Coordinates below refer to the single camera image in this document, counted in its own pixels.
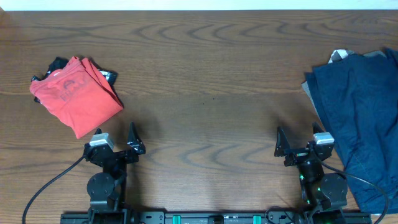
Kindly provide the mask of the navy blue shorts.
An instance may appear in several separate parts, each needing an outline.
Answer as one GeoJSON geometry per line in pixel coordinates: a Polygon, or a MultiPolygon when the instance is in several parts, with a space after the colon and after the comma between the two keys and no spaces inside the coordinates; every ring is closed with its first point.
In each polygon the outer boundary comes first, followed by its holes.
{"type": "Polygon", "coordinates": [[[397,51],[353,54],[305,75],[363,212],[397,213],[397,51]]]}

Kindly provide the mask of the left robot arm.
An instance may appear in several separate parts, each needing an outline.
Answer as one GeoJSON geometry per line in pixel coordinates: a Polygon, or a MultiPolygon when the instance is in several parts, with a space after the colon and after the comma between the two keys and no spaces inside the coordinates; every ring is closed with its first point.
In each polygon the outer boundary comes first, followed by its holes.
{"type": "Polygon", "coordinates": [[[102,168],[87,183],[86,189],[90,196],[89,223],[124,223],[131,217],[124,208],[127,165],[138,162],[139,156],[146,153],[134,123],[129,125],[127,145],[129,149],[115,152],[110,135],[100,128],[85,144],[84,159],[102,168]]]}

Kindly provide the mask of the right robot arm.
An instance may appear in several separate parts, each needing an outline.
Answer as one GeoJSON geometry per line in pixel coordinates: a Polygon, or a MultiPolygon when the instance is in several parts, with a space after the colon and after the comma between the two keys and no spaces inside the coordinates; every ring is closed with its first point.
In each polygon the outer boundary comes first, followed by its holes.
{"type": "Polygon", "coordinates": [[[326,174],[322,162],[331,157],[335,140],[329,132],[313,123],[313,139],[305,147],[292,148],[283,129],[277,128],[277,141],[274,155],[284,157],[284,165],[295,166],[299,171],[302,198],[307,203],[300,215],[295,216],[297,223],[315,223],[319,220],[331,221],[327,213],[341,211],[347,205],[346,179],[338,173],[326,174]]]}

